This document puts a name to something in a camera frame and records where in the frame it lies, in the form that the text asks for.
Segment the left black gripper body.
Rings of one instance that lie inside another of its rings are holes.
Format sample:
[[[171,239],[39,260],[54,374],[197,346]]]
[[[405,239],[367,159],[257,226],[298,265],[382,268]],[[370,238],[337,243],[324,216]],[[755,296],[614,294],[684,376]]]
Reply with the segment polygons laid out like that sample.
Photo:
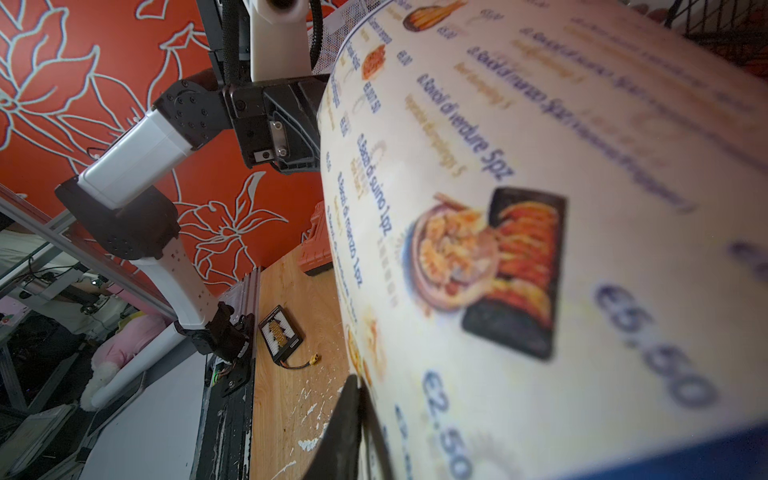
[[[317,172],[318,112],[325,76],[269,80],[230,87],[227,108],[248,168],[270,165],[290,175]]]

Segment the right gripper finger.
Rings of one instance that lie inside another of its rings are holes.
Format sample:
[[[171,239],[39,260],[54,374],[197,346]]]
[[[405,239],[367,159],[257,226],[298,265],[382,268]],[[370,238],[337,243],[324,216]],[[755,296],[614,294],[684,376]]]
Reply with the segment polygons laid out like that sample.
[[[304,480],[354,480],[359,477],[366,413],[360,378],[349,375]]]

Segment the laminated dim sum menu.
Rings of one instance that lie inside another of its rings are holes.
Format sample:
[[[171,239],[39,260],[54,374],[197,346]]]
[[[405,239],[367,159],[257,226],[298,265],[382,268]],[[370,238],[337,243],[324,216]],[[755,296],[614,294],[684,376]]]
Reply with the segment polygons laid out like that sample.
[[[616,1],[388,1],[318,114],[361,479],[763,479],[767,85]]]

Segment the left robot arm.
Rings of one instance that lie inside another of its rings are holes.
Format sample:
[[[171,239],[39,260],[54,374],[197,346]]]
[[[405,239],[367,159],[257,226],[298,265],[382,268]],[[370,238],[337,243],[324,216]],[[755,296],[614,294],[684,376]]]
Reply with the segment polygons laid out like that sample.
[[[202,1],[211,65],[173,83],[149,112],[57,198],[108,253],[138,267],[176,319],[166,335],[239,366],[251,321],[231,322],[186,257],[178,211],[157,181],[225,130],[247,167],[291,175],[320,167],[317,115],[328,79],[314,73],[323,40],[317,1]]]

